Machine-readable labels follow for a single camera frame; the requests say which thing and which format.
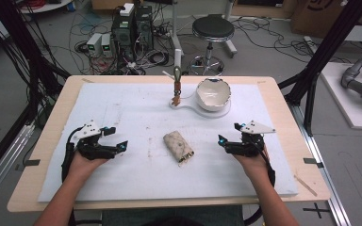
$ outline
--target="cardboard box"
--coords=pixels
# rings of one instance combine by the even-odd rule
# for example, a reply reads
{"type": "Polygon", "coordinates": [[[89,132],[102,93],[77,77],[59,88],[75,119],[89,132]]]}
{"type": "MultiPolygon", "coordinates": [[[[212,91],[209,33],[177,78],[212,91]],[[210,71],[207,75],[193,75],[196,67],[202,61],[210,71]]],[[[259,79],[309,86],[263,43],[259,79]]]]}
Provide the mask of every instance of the cardboard box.
{"type": "Polygon", "coordinates": [[[293,33],[324,38],[343,6],[335,0],[298,0],[290,21],[293,33]]]}
{"type": "Polygon", "coordinates": [[[247,6],[235,2],[231,14],[234,16],[253,16],[287,19],[296,8],[296,0],[284,0],[282,7],[247,6]]]}
{"type": "Polygon", "coordinates": [[[93,9],[115,9],[125,3],[134,3],[133,0],[92,0],[93,9]]]}

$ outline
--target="power supply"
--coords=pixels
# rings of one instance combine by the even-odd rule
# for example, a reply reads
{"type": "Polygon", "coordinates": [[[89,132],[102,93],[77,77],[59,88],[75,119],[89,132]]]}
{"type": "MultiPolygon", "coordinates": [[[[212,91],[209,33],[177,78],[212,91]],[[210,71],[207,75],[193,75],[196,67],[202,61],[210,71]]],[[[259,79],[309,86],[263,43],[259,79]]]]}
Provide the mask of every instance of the power supply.
{"type": "Polygon", "coordinates": [[[134,4],[132,3],[125,3],[124,9],[120,11],[121,16],[131,16],[134,12],[134,4]]]}
{"type": "Polygon", "coordinates": [[[113,57],[113,44],[110,38],[110,34],[102,35],[102,52],[104,57],[113,57]]]}
{"type": "Polygon", "coordinates": [[[87,47],[90,51],[91,57],[99,57],[102,54],[102,34],[95,33],[93,36],[88,40],[87,47]]]}
{"type": "Polygon", "coordinates": [[[137,8],[135,15],[138,30],[138,42],[143,50],[154,49],[153,24],[152,24],[152,7],[140,6],[137,8]]]}
{"type": "Polygon", "coordinates": [[[136,25],[133,9],[129,16],[116,15],[111,27],[118,60],[135,61],[136,25]]]}

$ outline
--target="round stool seat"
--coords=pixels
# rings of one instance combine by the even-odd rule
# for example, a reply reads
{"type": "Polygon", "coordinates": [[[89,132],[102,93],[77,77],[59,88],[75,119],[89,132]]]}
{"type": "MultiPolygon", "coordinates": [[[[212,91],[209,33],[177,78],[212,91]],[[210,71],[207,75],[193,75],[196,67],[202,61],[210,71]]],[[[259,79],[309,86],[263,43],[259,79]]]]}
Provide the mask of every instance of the round stool seat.
{"type": "Polygon", "coordinates": [[[192,32],[202,40],[227,41],[234,35],[234,26],[221,17],[207,16],[193,22],[192,32]]]}

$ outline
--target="white paper sheet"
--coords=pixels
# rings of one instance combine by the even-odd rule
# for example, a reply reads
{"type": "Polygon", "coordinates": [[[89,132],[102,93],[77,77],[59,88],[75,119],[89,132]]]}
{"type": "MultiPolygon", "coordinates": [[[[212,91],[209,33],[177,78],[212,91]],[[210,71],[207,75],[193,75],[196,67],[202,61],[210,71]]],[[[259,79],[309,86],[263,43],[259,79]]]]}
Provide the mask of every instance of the white paper sheet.
{"type": "MultiPolygon", "coordinates": [[[[52,156],[39,202],[50,201],[61,185],[60,165],[68,135],[90,120],[100,127],[117,128],[115,135],[99,140],[102,145],[128,140],[128,148],[95,171],[80,191],[79,201],[255,196],[238,161],[217,144],[218,134],[240,141],[234,122],[255,120],[273,127],[272,121],[256,85],[230,87],[230,112],[213,120],[189,109],[171,109],[173,85],[85,84],[52,156]],[[163,136],[174,130],[195,151],[181,168],[163,141],[163,136]]],[[[183,84],[182,96],[190,96],[195,88],[183,84]]],[[[277,192],[296,195],[297,186],[277,135],[268,134],[264,139],[276,171],[277,192]]]]}

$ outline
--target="black cable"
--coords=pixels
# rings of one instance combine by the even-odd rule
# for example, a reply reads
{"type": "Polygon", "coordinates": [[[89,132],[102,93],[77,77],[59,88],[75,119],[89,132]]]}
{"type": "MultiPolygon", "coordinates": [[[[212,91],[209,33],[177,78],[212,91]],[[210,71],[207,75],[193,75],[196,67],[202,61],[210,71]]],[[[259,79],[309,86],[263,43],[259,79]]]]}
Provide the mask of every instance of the black cable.
{"type": "MultiPolygon", "coordinates": [[[[66,153],[64,155],[63,163],[61,164],[61,181],[64,182],[67,175],[69,174],[70,165],[72,164],[74,158],[74,143],[70,142],[73,135],[80,131],[83,127],[78,127],[72,131],[72,133],[67,138],[66,143],[66,153]]],[[[74,217],[74,209],[72,209],[72,213],[70,214],[69,223],[70,226],[75,226],[75,217],[74,217]]]]}
{"type": "Polygon", "coordinates": [[[169,63],[169,54],[157,52],[157,53],[151,54],[148,57],[148,59],[151,63],[153,63],[155,65],[163,66],[163,65],[166,65],[167,63],[169,63]],[[161,60],[156,61],[155,57],[161,57],[161,60]]]}
{"type": "Polygon", "coordinates": [[[309,52],[309,46],[307,45],[307,43],[305,43],[304,41],[292,41],[291,44],[284,44],[281,41],[284,40],[284,36],[281,35],[280,33],[277,33],[275,31],[270,30],[270,21],[268,21],[267,19],[254,19],[252,21],[250,20],[245,20],[242,19],[242,17],[239,17],[238,19],[236,19],[235,21],[232,22],[234,27],[236,29],[241,30],[246,37],[248,38],[248,40],[255,46],[261,47],[261,48],[268,48],[268,49],[274,49],[277,52],[283,54],[283,55],[287,55],[289,57],[293,57],[299,61],[302,62],[307,62],[305,60],[301,60],[296,56],[293,56],[291,54],[285,53],[283,51],[281,51],[281,49],[288,49],[288,48],[293,48],[297,54],[301,55],[301,56],[309,56],[311,57],[311,54],[309,52]],[[266,45],[262,45],[262,44],[258,44],[255,41],[252,40],[252,38],[249,36],[247,31],[258,31],[258,30],[265,30],[267,31],[271,36],[274,36],[277,38],[277,40],[274,42],[273,46],[266,46],[266,45]]]}
{"type": "MultiPolygon", "coordinates": [[[[0,31],[0,46],[3,48],[3,50],[6,52],[7,56],[9,57],[9,59],[12,61],[13,66],[15,67],[17,73],[20,75],[20,77],[23,79],[23,81],[27,84],[27,87],[30,88],[31,84],[29,83],[29,81],[27,80],[27,78],[25,77],[25,74],[29,77],[29,69],[27,68],[26,71],[23,71],[22,69],[20,69],[18,62],[19,60],[21,61],[21,58],[16,54],[14,48],[11,45],[8,45],[8,43],[4,40],[4,36],[2,34],[2,32],[0,31]]],[[[25,62],[21,63],[21,65],[23,66],[23,68],[25,68],[25,62]]],[[[31,89],[30,92],[32,92],[34,95],[38,95],[38,92],[34,89],[31,89]]]]}
{"type": "Polygon", "coordinates": [[[82,54],[87,54],[90,51],[88,50],[88,46],[87,46],[87,41],[86,40],[82,40],[79,41],[78,43],[76,43],[74,45],[74,49],[77,53],[82,53],[82,54]]]}
{"type": "Polygon", "coordinates": [[[341,58],[341,57],[337,57],[337,56],[332,56],[330,62],[336,62],[336,61],[340,61],[342,63],[352,63],[349,59],[347,58],[341,58]]]}
{"type": "Polygon", "coordinates": [[[78,56],[78,58],[81,60],[81,66],[82,66],[82,69],[80,69],[79,66],[78,66],[78,64],[77,64],[76,61],[75,61],[74,55],[71,55],[73,61],[75,62],[75,66],[77,67],[77,69],[78,69],[82,74],[84,74],[84,71],[85,71],[85,70],[88,70],[88,68],[87,68],[87,69],[85,68],[84,59],[83,59],[77,52],[75,52],[75,51],[73,51],[73,50],[71,50],[71,49],[65,48],[65,47],[57,46],[57,45],[51,45],[51,47],[56,47],[56,48],[59,48],[59,49],[67,50],[67,51],[75,54],[75,55],[78,56]]]}
{"type": "Polygon", "coordinates": [[[85,70],[86,70],[86,69],[85,69],[85,65],[84,65],[84,59],[83,59],[79,54],[77,54],[76,52],[74,52],[74,51],[72,51],[72,50],[70,49],[70,48],[71,48],[70,45],[71,45],[71,41],[72,41],[73,28],[74,28],[75,26],[79,25],[79,24],[74,25],[75,17],[76,17],[77,15],[80,15],[80,16],[81,16],[82,18],[84,18],[88,23],[90,23],[90,22],[88,21],[88,19],[86,19],[85,17],[83,17],[81,14],[76,13],[76,14],[74,15],[74,17],[73,17],[72,24],[71,24],[71,27],[70,27],[68,48],[63,48],[63,47],[60,47],[60,48],[62,48],[62,49],[67,49],[67,50],[69,51],[70,56],[72,57],[72,59],[73,59],[73,61],[74,61],[74,63],[75,63],[75,66],[77,67],[77,69],[80,71],[80,73],[85,74],[85,70]],[[80,69],[80,67],[78,66],[78,63],[76,62],[73,54],[76,54],[76,55],[81,59],[82,69],[80,69]]]}
{"type": "Polygon", "coordinates": [[[155,10],[152,14],[154,14],[153,16],[153,21],[156,20],[157,16],[160,14],[160,18],[161,18],[161,24],[164,23],[164,13],[163,13],[163,9],[165,7],[167,7],[168,5],[162,5],[162,4],[155,4],[155,10]]]}
{"type": "MultiPolygon", "coordinates": [[[[27,8],[28,8],[28,11],[29,11],[30,13],[33,13],[33,9],[32,9],[29,5],[27,5],[27,8]]],[[[50,50],[50,48],[49,48],[48,42],[46,41],[46,38],[45,38],[44,35],[42,34],[42,31],[41,31],[41,28],[40,28],[40,24],[38,23],[38,20],[37,20],[37,15],[34,15],[33,22],[34,22],[35,26],[37,27],[37,29],[38,29],[38,31],[39,31],[40,34],[38,34],[38,33],[35,31],[34,27],[30,24],[30,22],[29,22],[28,20],[25,20],[25,21],[28,23],[29,27],[34,31],[34,34],[38,37],[38,39],[42,42],[43,47],[44,47],[44,48],[46,49],[46,51],[49,53],[49,56],[51,57],[51,59],[52,59],[53,63],[55,64],[55,66],[57,66],[57,65],[56,65],[55,57],[53,56],[53,54],[52,54],[52,52],[51,52],[51,50],[50,50]]]]}
{"type": "MultiPolygon", "coordinates": [[[[258,150],[260,150],[260,148],[255,143],[252,142],[252,144],[258,150]]],[[[272,187],[274,187],[275,186],[275,171],[274,171],[274,169],[272,169],[272,165],[270,164],[270,159],[264,154],[264,150],[259,151],[259,154],[266,162],[267,174],[268,174],[272,187]]],[[[243,223],[245,225],[251,225],[251,224],[255,223],[259,218],[261,218],[262,215],[263,215],[263,213],[261,211],[261,206],[259,205],[258,209],[249,218],[246,218],[245,220],[243,220],[243,223]]]]}

